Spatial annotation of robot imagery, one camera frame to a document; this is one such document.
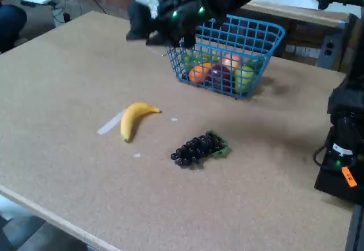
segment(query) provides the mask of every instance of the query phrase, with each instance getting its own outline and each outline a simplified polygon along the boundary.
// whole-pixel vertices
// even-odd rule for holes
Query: yellow banana
[[[120,123],[120,133],[121,136],[123,136],[125,142],[130,141],[131,130],[133,129],[135,119],[147,113],[160,113],[160,112],[162,111],[159,108],[144,102],[137,102],[130,105],[126,109]]]

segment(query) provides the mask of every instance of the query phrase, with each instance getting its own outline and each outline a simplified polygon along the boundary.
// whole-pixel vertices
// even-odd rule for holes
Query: orange label
[[[348,167],[342,167],[341,171],[350,187],[356,187],[358,185]]]

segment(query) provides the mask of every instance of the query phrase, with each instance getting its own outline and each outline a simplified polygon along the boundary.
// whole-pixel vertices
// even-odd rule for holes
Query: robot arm
[[[195,44],[195,32],[198,25],[202,25],[214,18],[222,23],[226,14],[251,0],[158,0],[158,15],[151,18],[147,6],[133,2],[129,7],[131,30],[127,40],[143,39],[148,45],[179,46],[184,39],[184,47],[191,48]],[[326,9],[332,2],[364,5],[364,0],[317,0],[319,9]]]

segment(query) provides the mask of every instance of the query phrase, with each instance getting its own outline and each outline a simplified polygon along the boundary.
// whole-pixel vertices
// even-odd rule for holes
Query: basket
[[[221,27],[214,19],[198,26],[191,50],[169,48],[178,80],[232,96],[248,98],[286,31],[277,24],[232,15]]]

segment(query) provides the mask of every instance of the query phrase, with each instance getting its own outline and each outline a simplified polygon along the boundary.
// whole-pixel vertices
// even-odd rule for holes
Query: person
[[[14,5],[2,5],[0,0],[0,52],[14,47],[19,39],[19,32],[26,21],[26,12]]]

